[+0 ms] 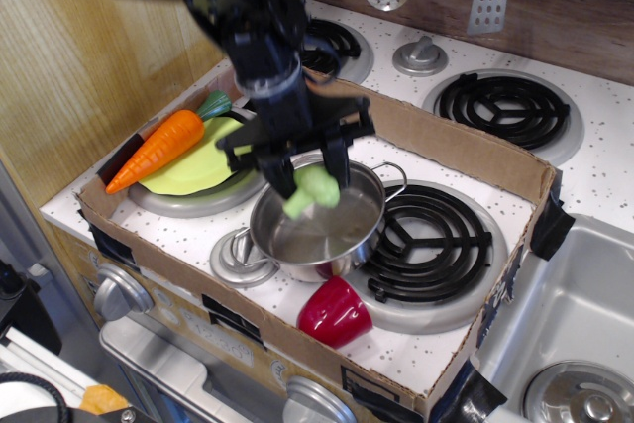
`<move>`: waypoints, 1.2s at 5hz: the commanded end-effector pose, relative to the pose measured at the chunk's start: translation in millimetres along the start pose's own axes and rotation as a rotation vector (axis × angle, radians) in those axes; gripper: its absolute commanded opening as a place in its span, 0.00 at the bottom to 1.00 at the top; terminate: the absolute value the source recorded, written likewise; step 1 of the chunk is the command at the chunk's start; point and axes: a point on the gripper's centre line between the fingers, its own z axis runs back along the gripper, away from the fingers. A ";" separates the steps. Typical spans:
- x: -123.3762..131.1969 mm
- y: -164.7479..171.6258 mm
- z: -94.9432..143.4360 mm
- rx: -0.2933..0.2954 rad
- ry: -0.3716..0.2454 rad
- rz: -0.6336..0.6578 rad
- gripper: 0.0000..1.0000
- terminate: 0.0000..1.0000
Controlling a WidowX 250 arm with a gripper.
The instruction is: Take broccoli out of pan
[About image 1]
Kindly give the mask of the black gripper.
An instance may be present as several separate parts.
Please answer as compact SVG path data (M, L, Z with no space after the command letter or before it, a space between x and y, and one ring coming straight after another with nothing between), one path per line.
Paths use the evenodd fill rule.
M258 170L283 199L296 191L291 158L322 153L340 189L350 185L348 147L375 132L370 100L364 96L323 96L299 63L283 70L232 65L234 84L255 109L255 116L216 143L232 170Z

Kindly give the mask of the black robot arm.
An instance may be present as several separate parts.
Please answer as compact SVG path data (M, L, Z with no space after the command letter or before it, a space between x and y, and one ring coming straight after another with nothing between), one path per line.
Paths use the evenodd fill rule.
M255 109L254 119L220 139L231 170L257 170L282 197L296 190L293 157L318 150L327 172L350 184L348 148L371 135L369 101L326 97L301 62L305 49L329 58L335 80L341 64L334 46L312 36L303 0L170 0L183 3L203 33L229 58L235 84Z

